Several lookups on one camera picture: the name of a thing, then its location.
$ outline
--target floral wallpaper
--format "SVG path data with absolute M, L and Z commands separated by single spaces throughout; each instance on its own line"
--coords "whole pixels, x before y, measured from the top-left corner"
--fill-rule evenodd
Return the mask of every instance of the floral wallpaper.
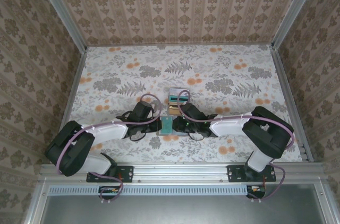
M 155 94 L 167 115 L 169 88 L 186 88 L 205 114 L 244 114 L 264 106 L 289 122 L 269 45 L 90 47 L 70 120 L 98 124 L 132 110 L 144 93 Z M 156 104 L 150 97 L 145 101 Z M 149 133 L 97 144 L 119 162 L 246 161 L 254 144 L 242 135 L 193 141 Z M 301 161 L 297 144 L 279 161 Z
M 63 0 L 89 46 L 271 42 L 292 0 Z
M 279 53 L 313 156 L 340 202 L 340 0 L 307 0 Z
M 0 0 L 0 223 L 20 223 L 80 53 L 48 0 Z

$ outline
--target gray leaf pattern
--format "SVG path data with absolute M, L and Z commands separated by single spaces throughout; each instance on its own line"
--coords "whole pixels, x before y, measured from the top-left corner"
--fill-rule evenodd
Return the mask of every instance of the gray leaf pattern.
M 162 115 L 167 115 L 166 100 L 173 87 L 189 89 L 191 102 L 207 115 L 244 114 L 262 105 L 290 120 L 266 45 L 89 47 L 70 120 L 80 124 L 114 120 L 148 92 L 161 100 Z M 157 105 L 151 97 L 143 100 Z M 17 113 L 4 106 L 2 115 L 14 119 Z M 26 124 L 28 131 L 36 132 L 37 124 L 31 120 Z M 110 140 L 91 151 L 119 162 L 229 162 L 246 161 L 253 147 L 241 135 L 196 142 L 187 136 L 149 133 L 139 142 Z M 301 161 L 299 148 L 284 153 L 280 161 Z M 26 157 L 17 162 L 22 167 L 33 163 Z

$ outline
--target floral tablecloth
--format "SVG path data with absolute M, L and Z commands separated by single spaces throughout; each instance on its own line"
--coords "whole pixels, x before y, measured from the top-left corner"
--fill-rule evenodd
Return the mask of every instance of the floral tablecloth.
M 160 98 L 167 115 L 169 88 L 186 88 L 205 114 L 236 115 L 264 106 L 290 121 L 267 45 L 90 47 L 70 120 L 98 124 L 132 110 L 140 96 Z M 146 98 L 156 104 L 152 98 Z M 246 161 L 254 144 L 241 135 L 205 138 L 157 136 L 94 146 L 119 162 Z M 301 161 L 295 143 L 279 161 Z

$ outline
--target wall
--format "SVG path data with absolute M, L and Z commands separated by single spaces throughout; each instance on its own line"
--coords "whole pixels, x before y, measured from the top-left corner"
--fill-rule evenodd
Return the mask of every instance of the wall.
M 279 53 L 313 156 L 340 202 L 340 0 L 307 0 Z
M 271 42 L 292 0 L 63 0 L 87 45 Z
M 80 53 L 48 0 L 0 0 L 0 223 L 20 223 Z

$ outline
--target patterned wallpaper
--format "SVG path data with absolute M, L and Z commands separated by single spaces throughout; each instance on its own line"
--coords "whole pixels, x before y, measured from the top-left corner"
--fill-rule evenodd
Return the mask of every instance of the patterned wallpaper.
M 63 0 L 87 45 L 271 42 L 292 0 Z
M 0 223 L 24 217 L 79 58 L 48 0 L 0 0 Z
M 340 202 L 340 0 L 307 0 L 279 52 L 313 156 Z

